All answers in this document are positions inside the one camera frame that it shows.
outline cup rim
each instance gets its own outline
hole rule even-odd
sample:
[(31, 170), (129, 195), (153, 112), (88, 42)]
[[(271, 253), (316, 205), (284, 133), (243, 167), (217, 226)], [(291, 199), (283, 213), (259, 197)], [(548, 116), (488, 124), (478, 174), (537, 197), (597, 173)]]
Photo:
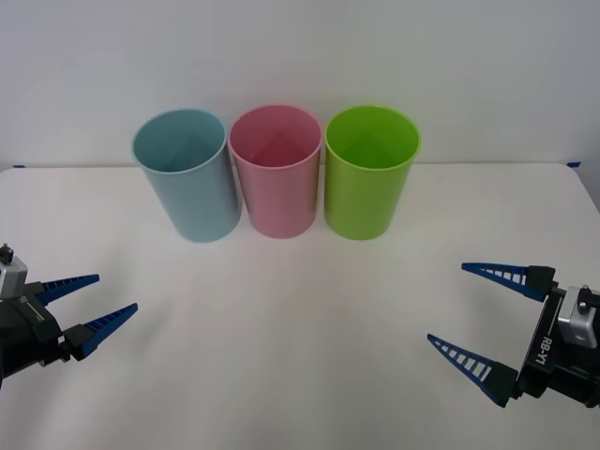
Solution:
[[(297, 111), (300, 111), (301, 113), (306, 114), (308, 117), (310, 117), (312, 120), (314, 120), (315, 124), (317, 124), (317, 127), (319, 127), (319, 144), (317, 145), (317, 147), (310, 153), (310, 155), (308, 155), (307, 157), (305, 157), (304, 159), (301, 159), (299, 161), (294, 162), (294, 164), (288, 164), (287, 166), (261, 166), (259, 164), (254, 164), (253, 162), (248, 161), (247, 159), (245, 159), (244, 157), (241, 157), (237, 154), (237, 152), (233, 149), (233, 145), (232, 145), (232, 131), (233, 128), (235, 128), (235, 125), (242, 120), (243, 117), (245, 117), (246, 115), (250, 114), (250, 113), (254, 113), (255, 111), (261, 110), (263, 108), (272, 108), (274, 106), (283, 106), (285, 108), (293, 108)], [(240, 115), (237, 119), (235, 119), (235, 121), (232, 123), (232, 125), (229, 128), (229, 132), (227, 133), (227, 145), (229, 146), (229, 149), (232, 151), (233, 155), (235, 156), (235, 160), (240, 161), (244, 164), (247, 164), (250, 167), (254, 167), (257, 169), (263, 169), (266, 171), (281, 171), (281, 170), (285, 170), (285, 169), (291, 169), (293, 167), (299, 166), (305, 162), (307, 162), (308, 160), (310, 160), (311, 158), (313, 158), (315, 156), (315, 154), (319, 154), (321, 152), (321, 147), (323, 147), (323, 127), (321, 126), (321, 124), (319, 123), (319, 119), (317, 118), (317, 116), (315, 116), (312, 112), (305, 110), (304, 108), (300, 108), (299, 106), (295, 106), (295, 105), (291, 105), (289, 103), (269, 103), (266, 105), (261, 105), (261, 106), (257, 106), (256, 108), (252, 108), (246, 112), (244, 112), (242, 115)]]
[[(152, 169), (151, 167), (148, 167), (145, 164), (142, 164), (142, 162), (138, 159), (138, 157), (135, 154), (135, 141), (138, 138), (138, 136), (140, 135), (140, 132), (146, 127), (146, 125), (148, 125), (153, 120), (159, 119), (160, 117), (162, 117), (164, 115), (168, 115), (171, 113), (179, 113), (182, 111), (194, 111), (195, 113), (205, 113), (205, 114), (211, 115), (217, 119), (217, 121), (220, 123), (221, 127), (223, 128), (223, 142), (221, 143), (221, 146), (219, 147), (219, 149), (215, 152), (215, 154), (213, 156), (211, 156), (209, 159), (207, 159), (202, 164), (198, 164), (197, 166), (191, 167), (189, 169), (185, 169), (184, 171), (177, 171), (177, 172), (157, 171), (156, 169)], [(181, 175), (182, 173), (190, 173), (193, 171), (197, 171), (201, 167), (208, 165), (210, 162), (212, 162), (214, 159), (216, 159), (222, 153), (222, 151), (226, 145), (227, 145), (227, 128), (225, 127), (225, 124), (223, 123), (223, 121), (216, 114), (214, 114), (213, 112), (207, 111), (207, 110), (200, 109), (200, 108), (174, 108), (172, 110), (161, 112), (161, 113), (151, 117), (150, 119), (146, 120), (140, 128), (138, 128), (136, 133), (133, 135), (133, 139), (131, 140), (131, 154), (133, 155), (133, 158), (135, 159), (135, 161), (141, 167), (143, 167), (146, 171), (149, 171), (151, 173), (156, 173), (159, 175), (168, 175), (168, 176), (169, 175)]]
[[(341, 157), (340, 155), (338, 155), (332, 148), (331, 144), (329, 143), (328, 139), (327, 139), (327, 130), (329, 129), (329, 126), (331, 125), (331, 123), (336, 119), (336, 117), (338, 117), (340, 114), (345, 113), (347, 111), (351, 111), (351, 110), (357, 110), (357, 109), (362, 109), (362, 108), (380, 108), (382, 110), (387, 110), (390, 113), (394, 113), (399, 115), (400, 117), (402, 117), (404, 120), (406, 120), (409, 124), (411, 124), (411, 126), (414, 128), (414, 130), (416, 131), (416, 137), (418, 139), (418, 143), (416, 145), (416, 148), (414, 149), (414, 153), (412, 154), (411, 157), (409, 157), (406, 161), (403, 161), (395, 166), (391, 166), (391, 167), (384, 167), (384, 168), (370, 168), (370, 167), (363, 167), (363, 166), (358, 166), (356, 164), (352, 164), (351, 162), (347, 161), (346, 159), (344, 159), (343, 157)], [(343, 162), (344, 164), (353, 167), (355, 169), (358, 169), (360, 171), (366, 171), (366, 172), (390, 172), (390, 171), (394, 171), (396, 169), (399, 169), (401, 167), (404, 167), (408, 164), (410, 164), (411, 162), (413, 162), (413, 159), (416, 158), (416, 156), (419, 154), (419, 152), (421, 151), (421, 132), (419, 131), (418, 126), (413, 122), (413, 120), (411, 120), (411, 118), (404, 114), (403, 112), (400, 112), (394, 108), (390, 108), (389, 106), (383, 106), (383, 105), (355, 105), (355, 106), (351, 106), (350, 108), (346, 108), (345, 110), (342, 110), (338, 113), (336, 113), (336, 115), (334, 115), (331, 120), (327, 123), (327, 127), (325, 127), (325, 146), (327, 147), (327, 152), (330, 153), (331, 155), (333, 155), (335, 158), (337, 158), (339, 161)]]

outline cup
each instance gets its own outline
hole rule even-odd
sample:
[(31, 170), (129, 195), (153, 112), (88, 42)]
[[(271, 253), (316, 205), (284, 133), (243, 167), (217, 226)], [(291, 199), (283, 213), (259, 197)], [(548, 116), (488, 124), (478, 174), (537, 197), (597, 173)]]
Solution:
[(383, 106), (340, 112), (325, 131), (325, 220), (349, 239), (372, 239), (392, 220), (421, 138), (402, 113)]
[(294, 237), (314, 222), (322, 144), (317, 119), (295, 106), (261, 106), (233, 124), (229, 147), (257, 231)]
[(227, 130), (210, 112), (182, 109), (149, 120), (133, 156), (177, 231), (193, 242), (228, 234), (240, 219)]

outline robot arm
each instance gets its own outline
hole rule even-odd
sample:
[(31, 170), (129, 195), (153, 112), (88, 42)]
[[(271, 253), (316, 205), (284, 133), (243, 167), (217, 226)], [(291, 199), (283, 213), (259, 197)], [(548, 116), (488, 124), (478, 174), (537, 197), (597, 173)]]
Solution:
[(99, 281), (98, 275), (25, 284), (27, 266), (4, 244), (0, 247), (0, 386), (2, 379), (35, 363), (77, 361), (127, 321), (136, 303), (62, 331), (46, 309), (52, 301)]
[(555, 269), (464, 263), (462, 269), (544, 303), (521, 371), (468, 352), (433, 335), (427, 339), (499, 406), (523, 393), (540, 398), (547, 388), (588, 408), (600, 404), (600, 292), (560, 289)]

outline table surface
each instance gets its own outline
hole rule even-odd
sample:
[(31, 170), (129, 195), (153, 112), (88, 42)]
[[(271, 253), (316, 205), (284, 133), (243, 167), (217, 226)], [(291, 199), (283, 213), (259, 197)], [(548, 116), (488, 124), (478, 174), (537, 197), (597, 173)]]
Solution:
[(66, 328), (139, 312), (87, 360), (5, 380), (0, 448), (592, 449), (600, 412), (554, 392), (496, 407), (426, 334), (520, 368), (538, 303), (460, 270), (544, 264), (600, 280), (600, 215), (559, 164), (416, 165), (366, 242), (320, 212), (290, 240), (177, 235), (140, 170), (0, 174), (0, 236), (29, 280), (99, 273)]

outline pink cup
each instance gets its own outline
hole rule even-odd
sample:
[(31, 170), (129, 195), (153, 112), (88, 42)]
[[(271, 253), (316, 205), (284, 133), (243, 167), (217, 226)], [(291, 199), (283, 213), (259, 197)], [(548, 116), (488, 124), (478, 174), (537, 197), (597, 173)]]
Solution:
[(305, 232), (317, 215), (317, 119), (288, 105), (261, 106), (242, 115), (229, 133), (250, 223), (277, 238)]

